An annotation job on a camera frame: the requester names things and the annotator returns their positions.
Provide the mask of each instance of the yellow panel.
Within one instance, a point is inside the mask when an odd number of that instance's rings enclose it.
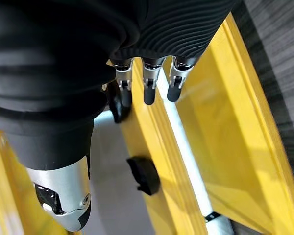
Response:
[[[132,156],[151,156],[161,180],[158,194],[145,201],[158,234],[207,234],[181,153],[159,93],[155,103],[143,101],[142,63],[133,68],[133,112],[122,124]]]
[[[25,168],[0,132],[0,235],[66,235],[41,208]]]
[[[294,235],[294,179],[231,14],[177,108],[214,210],[266,234]]]

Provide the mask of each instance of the dark gray fabric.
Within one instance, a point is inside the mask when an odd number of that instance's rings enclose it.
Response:
[[[233,15],[294,174],[294,0],[245,0]]]

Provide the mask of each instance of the gray floor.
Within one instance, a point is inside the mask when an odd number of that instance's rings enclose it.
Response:
[[[110,111],[95,119],[91,145],[92,210],[84,231],[96,235],[154,234],[142,194],[126,159],[120,127]]]

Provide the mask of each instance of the white light strip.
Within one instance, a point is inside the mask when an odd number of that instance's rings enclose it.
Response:
[[[164,107],[166,109],[170,124],[172,126],[174,136],[176,138],[187,173],[189,175],[198,206],[201,210],[202,215],[207,216],[208,214],[213,212],[213,209],[208,198],[204,182],[199,173],[199,169],[193,156],[190,144],[187,140],[181,118],[176,109],[176,105],[175,103],[172,103],[167,99],[169,85],[163,69],[161,69],[160,71],[159,78],[157,81],[157,87],[160,92],[160,96],[163,100]]]

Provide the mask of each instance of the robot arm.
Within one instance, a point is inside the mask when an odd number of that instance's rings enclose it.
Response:
[[[0,130],[42,207],[68,231],[90,215],[93,119],[107,103],[101,86],[116,78],[130,107],[132,58],[141,57],[150,105],[162,63],[174,56],[168,99],[176,101],[233,4],[0,0]]]

